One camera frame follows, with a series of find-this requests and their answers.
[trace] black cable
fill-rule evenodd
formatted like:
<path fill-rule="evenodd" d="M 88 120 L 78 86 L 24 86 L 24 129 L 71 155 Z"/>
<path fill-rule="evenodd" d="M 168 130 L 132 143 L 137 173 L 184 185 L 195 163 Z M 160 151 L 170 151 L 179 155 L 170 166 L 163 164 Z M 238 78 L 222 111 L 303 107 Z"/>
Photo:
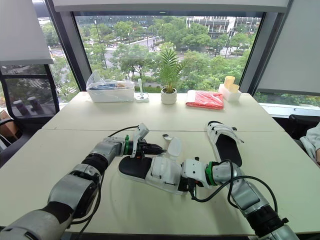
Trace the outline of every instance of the black cable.
<path fill-rule="evenodd" d="M 122 131 L 124 131 L 124 130 L 127 130 L 127 129 L 135 129 L 135 128 L 137 128 L 137 127 L 139 127 L 139 125 L 137 125 L 137 126 L 128 126 L 128 127 L 126 127 L 126 128 L 120 129 L 119 131 L 116 131 L 116 132 L 112 133 L 112 134 L 111 134 L 110 136 L 108 136 L 108 137 L 112 137 L 113 135 L 116 135 L 117 133 L 120 133 L 120 132 L 122 132 Z"/>
<path fill-rule="evenodd" d="M 254 176 L 248 176 L 248 175 L 243 175 L 243 176 L 236 176 L 233 178 L 233 180 L 239 180 L 239 179 L 253 179 L 258 181 L 259 183 L 263 184 L 266 189 L 268 189 L 268 191 L 271 194 L 272 200 L 273 200 L 273 204 L 274 204 L 274 211 L 276 213 L 278 213 L 278 204 L 277 204 L 277 200 L 276 200 L 276 196 L 274 194 L 274 192 L 271 190 L 271 188 L 261 179 L 254 177 Z M 231 180 L 226 181 L 224 184 L 222 184 L 217 190 L 215 190 L 210 196 L 206 197 L 205 199 L 198 199 L 196 198 L 192 193 L 191 194 L 191 198 L 199 203 L 205 203 L 209 200 L 211 200 L 215 195 L 217 195 L 225 186 L 227 186 L 230 183 Z"/>
<path fill-rule="evenodd" d="M 230 187 L 229 187 L 229 191 L 228 191 L 227 200 L 228 200 L 229 204 L 230 204 L 232 207 L 238 209 L 238 206 L 235 205 L 235 204 L 231 201 L 231 193 L 232 193 L 232 188 L 233 188 L 233 186 L 234 186 L 234 165 L 233 165 L 233 163 L 232 163 L 232 161 L 231 161 L 230 159 L 223 160 L 222 162 L 220 162 L 220 164 L 225 163 L 225 162 L 229 162 L 229 164 L 230 164 L 230 171 L 231 171 L 231 175 L 230 175 Z"/>
<path fill-rule="evenodd" d="M 105 178 L 105 175 L 103 174 L 102 178 L 101 178 L 101 182 L 98 183 L 98 196 L 97 196 L 97 199 L 96 199 L 96 202 L 95 202 L 95 205 L 94 205 L 92 213 L 87 218 L 85 218 L 83 220 L 73 221 L 71 223 L 71 225 L 74 225 L 74 224 L 82 224 L 82 223 L 86 222 L 85 225 L 83 226 L 81 231 L 77 234 L 77 236 L 75 237 L 74 240 L 78 240 L 81 237 L 82 233 L 85 231 L 85 229 L 87 228 L 87 226 L 89 225 L 89 223 L 91 222 L 93 216 L 95 215 L 95 213 L 97 212 L 97 210 L 99 208 L 100 201 L 101 201 L 101 186 L 103 184 L 104 178 Z"/>
<path fill-rule="evenodd" d="M 95 205 L 94 205 L 92 213 L 88 217 L 86 217 L 85 219 L 82 219 L 82 220 L 79 220 L 79 221 L 72 221 L 70 223 L 70 225 L 83 224 L 84 222 L 88 221 L 90 217 L 93 217 L 93 215 L 96 213 L 96 211 L 98 210 L 100 201 L 101 201 L 101 186 L 102 186 L 102 182 L 104 180 L 104 176 L 105 175 L 103 174 L 102 178 L 101 178 L 101 183 L 98 184 L 98 196 L 96 198 Z"/>

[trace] white sleeve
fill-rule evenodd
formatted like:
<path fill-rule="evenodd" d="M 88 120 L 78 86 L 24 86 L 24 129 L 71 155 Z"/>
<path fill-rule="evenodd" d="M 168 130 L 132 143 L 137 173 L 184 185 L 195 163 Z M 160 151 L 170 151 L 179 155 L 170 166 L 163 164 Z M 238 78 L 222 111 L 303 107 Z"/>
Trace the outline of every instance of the white sleeve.
<path fill-rule="evenodd" d="M 320 123 L 316 127 L 310 128 L 306 132 L 306 136 L 300 138 L 300 141 L 309 157 L 316 161 L 316 151 L 320 149 Z"/>
<path fill-rule="evenodd" d="M 315 147 L 315 151 L 320 149 L 320 123 L 306 132 L 306 138 Z"/>

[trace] clear plastic storage box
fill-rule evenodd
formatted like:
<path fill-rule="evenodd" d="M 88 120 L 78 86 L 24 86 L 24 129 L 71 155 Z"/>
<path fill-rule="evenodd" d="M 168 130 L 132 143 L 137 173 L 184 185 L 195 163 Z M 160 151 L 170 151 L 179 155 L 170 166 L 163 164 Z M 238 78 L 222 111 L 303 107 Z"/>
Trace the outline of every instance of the clear plastic storage box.
<path fill-rule="evenodd" d="M 131 102 L 135 95 L 133 81 L 103 79 L 94 70 L 86 82 L 86 90 L 94 103 Z"/>

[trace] black and white slipper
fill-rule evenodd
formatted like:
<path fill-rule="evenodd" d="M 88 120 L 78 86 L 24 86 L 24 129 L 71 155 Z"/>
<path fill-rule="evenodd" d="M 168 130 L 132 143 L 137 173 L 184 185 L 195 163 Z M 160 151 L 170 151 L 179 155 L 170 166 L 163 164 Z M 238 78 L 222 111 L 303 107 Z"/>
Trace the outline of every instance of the black and white slipper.
<path fill-rule="evenodd" d="M 207 125 L 206 132 L 212 144 L 216 160 L 221 162 L 229 159 L 241 167 L 242 159 L 237 143 L 244 143 L 244 141 L 238 138 L 234 129 L 221 122 L 210 121 Z"/>

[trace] potted plant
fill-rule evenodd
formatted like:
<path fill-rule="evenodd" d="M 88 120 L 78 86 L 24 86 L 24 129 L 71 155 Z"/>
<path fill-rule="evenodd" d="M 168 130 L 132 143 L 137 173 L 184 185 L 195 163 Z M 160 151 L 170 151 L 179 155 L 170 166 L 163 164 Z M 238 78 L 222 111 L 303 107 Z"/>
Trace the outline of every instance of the potted plant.
<path fill-rule="evenodd" d="M 164 48 L 160 56 L 159 77 L 165 85 L 161 90 L 161 102 L 171 105 L 177 101 L 177 90 L 174 87 L 181 77 L 184 64 L 179 63 L 178 56 L 172 47 Z"/>

